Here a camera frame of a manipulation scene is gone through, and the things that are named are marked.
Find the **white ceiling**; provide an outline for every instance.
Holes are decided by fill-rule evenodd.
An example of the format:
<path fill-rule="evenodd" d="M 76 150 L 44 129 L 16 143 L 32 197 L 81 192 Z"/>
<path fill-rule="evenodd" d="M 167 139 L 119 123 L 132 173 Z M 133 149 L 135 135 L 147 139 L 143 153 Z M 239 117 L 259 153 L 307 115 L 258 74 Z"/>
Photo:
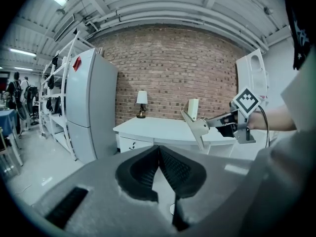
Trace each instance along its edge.
<path fill-rule="evenodd" d="M 273 13 L 267 15 L 265 7 Z M 134 9 L 120 14 L 123 8 Z M 83 29 L 84 25 L 92 28 L 90 22 L 93 22 L 99 30 L 92 35 L 84 31 L 86 38 L 129 26 L 172 23 L 206 29 L 250 51 L 260 48 L 266 52 L 273 43 L 290 35 L 284 0 L 68 0 L 64 7 L 54 0 L 28 0 L 1 43 L 0 66 L 7 70 L 23 67 L 41 72 L 67 43 L 67 39 L 55 42 L 53 36 L 74 13 L 84 18 Z M 113 17 L 102 20 L 107 15 Z M 12 53 L 7 50 L 9 47 L 34 52 L 37 57 Z"/>

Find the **table lamp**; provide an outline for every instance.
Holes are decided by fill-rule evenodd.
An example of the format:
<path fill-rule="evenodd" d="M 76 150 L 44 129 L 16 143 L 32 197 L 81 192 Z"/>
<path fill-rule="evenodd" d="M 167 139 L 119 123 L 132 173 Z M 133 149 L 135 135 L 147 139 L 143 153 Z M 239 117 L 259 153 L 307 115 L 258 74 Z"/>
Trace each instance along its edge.
<path fill-rule="evenodd" d="M 140 104 L 140 111 L 136 115 L 136 117 L 139 118 L 139 119 L 144 119 L 146 117 L 144 115 L 144 112 L 146 111 L 146 108 L 145 108 L 144 104 L 148 104 L 148 102 L 147 102 L 147 92 L 146 91 L 140 90 L 138 92 L 136 103 Z"/>

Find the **lampshade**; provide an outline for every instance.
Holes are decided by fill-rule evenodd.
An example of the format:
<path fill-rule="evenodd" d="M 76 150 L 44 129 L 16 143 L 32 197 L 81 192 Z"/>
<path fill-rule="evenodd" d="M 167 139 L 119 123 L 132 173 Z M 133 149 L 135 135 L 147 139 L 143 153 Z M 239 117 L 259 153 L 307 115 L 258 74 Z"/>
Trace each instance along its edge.
<path fill-rule="evenodd" d="M 147 91 L 140 90 L 137 95 L 137 104 L 147 104 Z"/>

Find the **refrigerator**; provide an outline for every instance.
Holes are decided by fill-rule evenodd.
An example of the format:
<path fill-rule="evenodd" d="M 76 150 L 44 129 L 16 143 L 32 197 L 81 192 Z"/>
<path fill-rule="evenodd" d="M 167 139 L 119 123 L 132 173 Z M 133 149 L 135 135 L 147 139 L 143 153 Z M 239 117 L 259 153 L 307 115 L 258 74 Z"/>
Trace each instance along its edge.
<path fill-rule="evenodd" d="M 78 69 L 73 64 L 80 57 Z M 95 49 L 71 60 L 66 86 L 66 117 L 71 144 L 83 163 L 114 155 L 118 69 Z"/>

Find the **blue tablecloth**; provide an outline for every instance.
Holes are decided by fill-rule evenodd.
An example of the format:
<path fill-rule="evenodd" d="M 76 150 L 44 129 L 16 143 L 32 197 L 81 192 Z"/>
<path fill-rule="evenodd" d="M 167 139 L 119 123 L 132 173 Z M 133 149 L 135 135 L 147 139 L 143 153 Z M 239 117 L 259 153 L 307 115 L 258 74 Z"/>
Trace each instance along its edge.
<path fill-rule="evenodd" d="M 16 110 L 0 111 L 0 127 L 3 129 L 3 136 L 8 136 L 12 133 L 9 119 L 17 123 Z"/>

